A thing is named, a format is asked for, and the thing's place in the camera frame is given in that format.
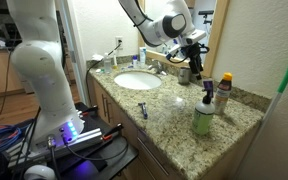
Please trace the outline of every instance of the electrical outlet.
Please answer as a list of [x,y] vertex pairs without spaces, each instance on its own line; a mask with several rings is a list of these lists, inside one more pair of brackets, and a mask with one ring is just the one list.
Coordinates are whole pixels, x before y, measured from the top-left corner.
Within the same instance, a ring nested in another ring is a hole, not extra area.
[[115,36],[116,47],[118,46],[119,41],[121,41],[121,45],[120,45],[120,47],[117,48],[117,50],[122,50],[123,49],[123,37],[122,36]]

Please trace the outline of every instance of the green bottle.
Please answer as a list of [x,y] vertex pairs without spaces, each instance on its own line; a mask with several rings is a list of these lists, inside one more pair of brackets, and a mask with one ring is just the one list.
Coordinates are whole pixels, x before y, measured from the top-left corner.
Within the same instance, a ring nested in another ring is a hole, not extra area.
[[194,117],[193,117],[193,131],[199,135],[204,135],[209,132],[209,126],[213,119],[215,106],[212,103],[213,97],[213,81],[203,81],[204,91],[207,94],[203,97],[202,101],[199,101],[195,105]]

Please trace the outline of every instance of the faucet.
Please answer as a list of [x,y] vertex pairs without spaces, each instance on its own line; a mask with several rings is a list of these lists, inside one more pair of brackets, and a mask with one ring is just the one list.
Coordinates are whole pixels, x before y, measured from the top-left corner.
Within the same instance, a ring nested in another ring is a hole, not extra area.
[[164,71],[163,65],[158,60],[153,59],[152,63],[153,63],[152,65],[148,66],[147,68],[148,70],[151,70],[154,68],[156,74],[161,74],[164,76],[167,75],[167,73]]

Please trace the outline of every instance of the white sink basin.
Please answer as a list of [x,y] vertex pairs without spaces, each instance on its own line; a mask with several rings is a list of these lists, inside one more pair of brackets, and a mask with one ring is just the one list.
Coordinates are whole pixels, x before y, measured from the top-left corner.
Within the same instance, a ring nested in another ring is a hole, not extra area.
[[119,86],[137,90],[153,89],[162,84],[160,78],[145,72],[125,72],[116,76],[114,81]]

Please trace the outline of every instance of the cabinet drawer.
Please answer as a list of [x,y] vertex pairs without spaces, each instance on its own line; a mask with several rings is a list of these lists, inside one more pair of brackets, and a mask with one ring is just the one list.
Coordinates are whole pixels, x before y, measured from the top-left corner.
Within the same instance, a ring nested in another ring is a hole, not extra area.
[[166,162],[166,158],[156,149],[142,131],[138,132],[139,158],[147,165],[155,179],[181,179],[176,171]]

